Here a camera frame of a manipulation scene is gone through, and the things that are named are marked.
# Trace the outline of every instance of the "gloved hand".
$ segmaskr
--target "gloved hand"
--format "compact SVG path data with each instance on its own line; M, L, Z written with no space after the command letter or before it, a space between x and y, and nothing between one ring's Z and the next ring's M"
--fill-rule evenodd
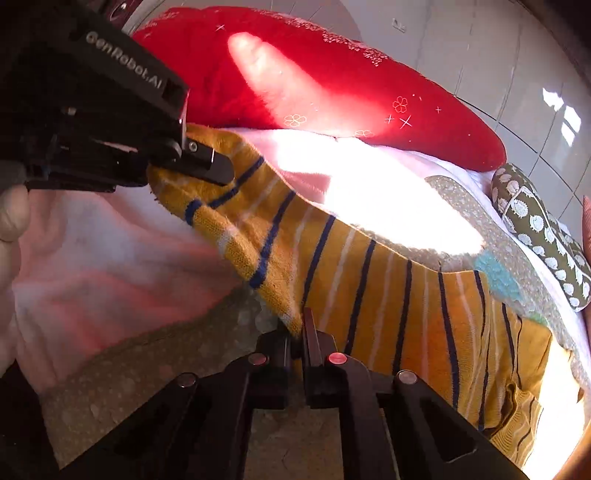
M14 360L14 339L8 325L14 315L11 284L21 266L18 238L27 230L30 219L28 192L22 167L0 162L0 375Z

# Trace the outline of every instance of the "blue stripe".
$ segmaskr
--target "blue stripe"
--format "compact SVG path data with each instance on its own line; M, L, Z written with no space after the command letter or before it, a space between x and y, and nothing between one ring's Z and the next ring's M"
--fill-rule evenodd
M476 286L478 287L478 293L480 294L480 302L482 302L482 328L480 330L480 348L482 348L482 336L484 335L484 325L486 323L486 299L478 270L474 270L474 279L476 280Z
M369 264L371 263L371 256L374 254L375 240L369 242L368 250L365 252L365 260L363 261L363 268L361 269L361 279L357 287L357 295L355 296L355 303L353 304L353 311L349 320L349 333L347 334L347 343L345 344L346 355L350 355L353 351L353 344L355 343L355 332L357 331L357 319L359 318L359 311L363 302L363 294L368 282Z
M447 350L449 352L449 362L452 368L452 404L457 410L457 403L460 398L460 366L457 361L456 343L453 340L452 323L447 311L447 299L445 296L445 285L443 284L443 274L439 272L439 292L441 293L441 313L443 314L443 327L447 338Z
M507 329L507 337L509 339L509 350L511 351L511 375L515 373L515 345L513 344L513 335L511 333L511 324L507 315L507 305L502 304L503 318L505 319L505 328Z
M275 238L277 238L277 234L279 233L279 224L281 223L281 220L285 215L287 207L295 198L295 196L296 193L293 190L290 191L287 194L287 197L285 197L285 200L283 200L281 206L279 207L279 210L277 210L275 217L273 218L273 223L271 225L271 228L269 229L269 233L267 233L265 244L263 245L261 250L261 256L259 258L258 267L256 268L256 272L254 272L254 275L248 282L248 284L253 289L259 288L265 281L265 278L267 276L267 266L269 264L269 256L271 255L271 248L273 248L273 242L275 241Z
M521 444L523 443L523 441L528 437L528 435L531 433L531 408L534 406L534 399L531 399L530 402L530 419L529 419L529 424L530 424L530 428L527 431L527 433L525 435L523 435L523 437L521 437L521 440L519 441L519 443L517 444L517 451L515 452L515 458L519 458L519 447L521 447Z
M194 199L189 202L187 208L185 208L185 222L193 226L193 215L195 215L195 212L197 212L201 205L203 205L203 202L199 199Z
M517 386L520 389L523 389L521 386L521 376L519 375L519 339L521 337L521 329L523 328L523 320L518 315L517 320L519 320L519 332L517 332L517 354L515 356L515 372L517 373Z
M482 382L482 399L480 400L480 413L478 415L478 430L484 430L484 406L486 401L486 388L488 386L488 357L491 352L491 327L488 328L488 346L486 347L486 368L484 370L484 380Z
M398 328L398 339L396 341L396 352L392 363L392 375L400 372L402 363L402 347L404 347L404 333L408 321L408 306L410 305L410 289L413 283L413 262L407 260L407 278L404 286L404 301L402 303L402 314L400 316L400 327Z
M216 209L219 206L222 206L231 198L235 197L238 193L238 190L240 190L240 187L244 185L259 168L261 168L263 163L265 163L265 159L263 157L259 157L258 160L247 169L246 172L244 172L236 179L234 186L230 190L228 190L226 193L219 196L218 198L213 199L207 205L213 209ZM185 221L189 225L193 226L193 215L195 215L195 212L201 207L201 205L203 205L203 202L199 199L191 200L191 202L189 202L189 204L187 205L187 208L185 209Z
M228 190L226 193L221 195L221 197L209 202L208 205L211 208L216 209L219 206L222 206L224 203L226 203L231 198L233 198L238 193L238 190L240 189L240 187L242 185L244 185L248 181L248 179L250 177L252 177L259 168L261 168L263 163L265 163L265 159L263 157L259 157L259 159L256 162L254 162L253 165L251 165L246 172L244 172L242 175L240 175L238 177L235 185L230 190Z
M326 241L329 237L330 229L332 228L335 220L336 218L333 215L329 215L329 219L326 221L324 230L322 230L322 234L320 235L320 239L318 240L318 245L316 245L316 250L314 251L314 255L312 256L312 262L310 263L310 268L308 268L306 282L304 283L304 296L301 299L301 305L303 307L306 306L306 301L308 300L308 294L310 293L310 287L312 285L314 273L316 272L316 267L318 267L318 262L320 261L322 250L324 250L324 246L326 245Z

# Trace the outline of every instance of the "red plush fabric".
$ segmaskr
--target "red plush fabric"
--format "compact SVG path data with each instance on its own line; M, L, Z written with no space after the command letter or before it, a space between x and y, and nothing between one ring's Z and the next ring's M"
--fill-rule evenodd
M496 134L439 85L305 20L173 8L134 39L191 87L189 122L357 136L476 171L506 162Z

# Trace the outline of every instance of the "white tiled wall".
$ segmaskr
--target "white tiled wall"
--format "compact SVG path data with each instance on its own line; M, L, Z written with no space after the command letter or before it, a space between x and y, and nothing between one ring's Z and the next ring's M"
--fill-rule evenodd
M180 4L268 8L379 48L467 102L499 135L508 160L531 176L546 207L580 237L581 200L591 196L591 95L518 1L144 0L142 8L147 4L158 5L152 16ZM406 32L392 27L393 18Z

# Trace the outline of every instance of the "screw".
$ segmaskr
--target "screw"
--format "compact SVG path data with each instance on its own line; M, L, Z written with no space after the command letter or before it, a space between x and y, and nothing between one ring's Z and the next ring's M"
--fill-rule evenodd
M333 365L343 365L347 361L347 356L344 353L335 352L329 355L329 362Z
M267 356L264 353L259 352L251 353L248 356L248 362L251 365L256 365L257 367L260 367L261 365L265 365L267 363Z
M180 374L177 377L178 386L181 388L189 388L194 386L197 377L194 374Z
M398 372L398 378L402 383L407 385L413 385L417 383L417 376L410 370L402 370L401 372Z

